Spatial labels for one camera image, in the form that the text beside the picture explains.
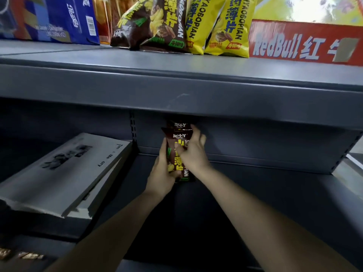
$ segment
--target hand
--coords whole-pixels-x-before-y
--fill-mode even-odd
[[[200,130],[191,125],[193,129],[193,135],[188,143],[188,149],[185,150],[180,144],[175,143],[175,150],[181,157],[184,165],[191,171],[197,178],[205,169],[212,168],[206,152],[204,150],[204,144],[206,143],[206,136],[200,135]]]
[[[152,194],[162,200],[171,191],[175,183],[175,178],[181,177],[181,171],[168,172],[168,162],[166,160],[166,138],[160,148],[159,156],[155,160],[150,176],[147,178],[145,192]]]

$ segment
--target white barcode label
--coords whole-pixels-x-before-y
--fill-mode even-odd
[[[97,34],[96,34],[96,28],[94,26],[93,17],[86,16],[86,20],[87,20],[88,31],[89,31],[90,35],[96,36]]]

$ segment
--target blue box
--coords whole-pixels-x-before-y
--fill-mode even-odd
[[[92,0],[0,0],[0,38],[99,45]]]

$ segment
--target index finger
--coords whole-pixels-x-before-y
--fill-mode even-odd
[[[159,161],[166,162],[166,138],[164,137],[159,151]]]
[[[190,124],[190,126],[193,129],[193,134],[192,137],[190,138],[190,141],[199,142],[200,130],[193,124]]]

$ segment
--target green label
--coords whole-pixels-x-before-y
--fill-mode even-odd
[[[143,23],[145,23],[147,21],[147,18],[144,17],[144,18],[140,18],[140,19],[137,19],[136,21],[134,21],[134,23],[137,25],[137,26],[141,26]]]
[[[165,43],[165,39],[164,38],[157,37],[157,36],[154,36],[153,38],[150,39],[150,42],[164,44]]]
[[[176,39],[171,40],[170,44],[171,47],[177,47],[179,49],[184,48],[184,42],[183,41],[179,41]]]

